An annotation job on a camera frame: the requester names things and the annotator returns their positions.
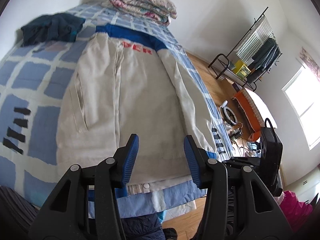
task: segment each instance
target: ceiling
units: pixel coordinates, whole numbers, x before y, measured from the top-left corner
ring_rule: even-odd
[[[279,0],[289,29],[320,56],[320,15],[311,0]]]

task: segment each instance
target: floral blanket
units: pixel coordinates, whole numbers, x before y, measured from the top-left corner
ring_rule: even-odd
[[[110,0],[119,11],[150,19],[168,26],[177,17],[176,7],[169,0]]]

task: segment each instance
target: yellow box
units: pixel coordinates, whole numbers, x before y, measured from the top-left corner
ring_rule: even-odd
[[[250,69],[247,68],[247,65],[242,60],[238,60],[235,66],[236,68],[232,72],[241,80],[243,80],[251,72]]]

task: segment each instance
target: black tape strip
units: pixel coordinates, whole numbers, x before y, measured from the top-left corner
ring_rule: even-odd
[[[19,119],[15,118],[13,123],[17,124],[20,127],[28,128],[28,120],[27,119]]]
[[[15,130],[12,130],[10,127],[8,127],[7,136],[14,138],[14,139],[17,139],[21,142],[26,142],[26,137],[23,134],[18,133]]]
[[[3,138],[2,144],[6,146],[9,149],[15,150],[16,152],[23,154],[23,150],[15,146],[11,141],[9,141],[7,138]]]
[[[14,111],[16,113],[24,114],[24,115],[30,115],[31,111],[27,108],[20,108],[20,107],[15,107]]]

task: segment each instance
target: folded blanket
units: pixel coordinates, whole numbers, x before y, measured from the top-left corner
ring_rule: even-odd
[[[168,26],[177,17],[176,7],[169,0],[110,0],[119,10]]]
[[[68,13],[42,15],[21,28],[23,32],[22,46],[52,40],[75,42],[84,22],[84,18]]]

